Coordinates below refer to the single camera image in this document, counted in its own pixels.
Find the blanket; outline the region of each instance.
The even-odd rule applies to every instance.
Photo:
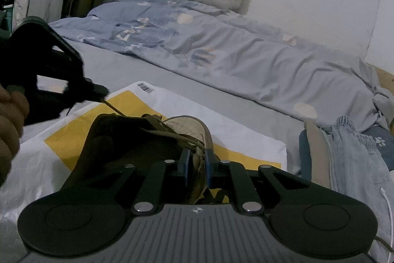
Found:
[[[361,58],[188,0],[115,0],[51,23],[61,36],[146,61],[318,126],[388,128],[393,97]]]

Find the white cable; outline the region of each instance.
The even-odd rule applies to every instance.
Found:
[[[393,247],[393,212],[391,211],[391,205],[389,198],[386,195],[386,191],[383,189],[383,187],[380,188],[380,194],[385,198],[387,205],[389,206],[389,212],[390,212],[390,230],[391,230],[391,239],[390,239],[390,246]],[[391,252],[389,252],[389,257],[387,258],[387,263],[390,263],[390,258],[391,258]]]

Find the shoelace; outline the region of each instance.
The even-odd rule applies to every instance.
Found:
[[[106,100],[101,100],[101,102],[106,104],[109,108],[114,110],[119,115],[126,117],[125,114],[123,114],[120,110],[118,110],[115,106],[113,106],[112,104],[110,104]],[[202,150],[202,152],[205,151],[204,143],[202,141],[200,141],[199,139],[196,139],[195,137],[192,137],[191,135],[176,133],[171,127],[164,124],[161,121],[159,116],[157,116],[157,115],[150,115],[150,116],[151,117],[148,119],[148,121],[151,123],[151,125],[153,125],[154,128],[156,128],[156,130],[145,130],[144,128],[141,128],[141,130],[143,130],[144,132],[147,132],[147,133],[150,133],[153,135],[157,135],[157,136],[165,136],[165,137],[174,138],[179,143],[186,142],[188,145],[186,145],[186,146],[184,144],[181,144],[181,145],[185,146],[186,148],[194,150],[194,152],[196,151],[196,149],[193,148],[193,146],[199,147]],[[159,127],[159,126],[157,126],[158,124],[160,124],[160,127],[162,127],[165,130],[158,130],[158,127]]]
[[[393,231],[394,230],[393,211],[391,211],[391,204],[390,204],[389,198],[387,197],[387,194],[386,194],[386,191],[384,190],[384,188],[381,187],[379,191],[380,191],[381,196],[383,196],[385,198],[385,200],[387,202],[387,206],[389,207],[391,238],[390,238],[390,244],[388,244],[385,240],[383,240],[381,237],[378,237],[378,236],[375,237],[375,240],[382,243],[389,250],[389,257],[387,258],[387,263],[390,263],[391,253],[394,253],[394,250],[393,250],[393,232],[394,232]]]

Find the barcode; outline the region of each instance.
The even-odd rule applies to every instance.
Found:
[[[142,89],[144,92],[147,92],[147,93],[151,93],[151,92],[154,91],[153,88],[149,88],[149,87],[146,86],[144,83],[140,83],[140,84],[138,84],[138,86],[141,87],[141,89]]]

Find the metal screw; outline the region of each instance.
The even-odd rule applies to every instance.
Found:
[[[134,209],[137,212],[149,212],[151,209],[153,209],[153,204],[149,202],[139,202],[134,205]]]
[[[246,202],[242,204],[242,208],[247,212],[257,212],[261,210],[261,204],[257,202]]]

